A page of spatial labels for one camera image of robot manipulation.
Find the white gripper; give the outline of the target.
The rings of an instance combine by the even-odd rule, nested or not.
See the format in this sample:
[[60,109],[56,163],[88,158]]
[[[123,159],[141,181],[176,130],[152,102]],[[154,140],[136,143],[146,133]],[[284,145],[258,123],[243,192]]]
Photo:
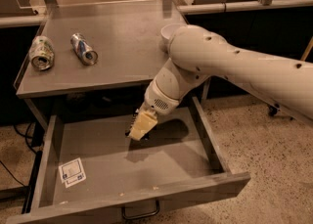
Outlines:
[[166,96],[153,80],[144,95],[140,110],[136,110],[130,125],[128,137],[140,141],[157,125],[157,114],[167,115],[179,106],[179,101]]

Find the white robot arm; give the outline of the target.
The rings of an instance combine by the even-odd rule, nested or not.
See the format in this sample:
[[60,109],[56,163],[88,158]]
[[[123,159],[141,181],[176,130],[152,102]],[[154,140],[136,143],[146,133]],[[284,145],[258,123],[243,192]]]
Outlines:
[[140,140],[173,112],[183,98],[211,76],[310,124],[313,122],[313,64],[238,48],[196,25],[176,29],[167,43],[168,60],[149,84],[128,136]]

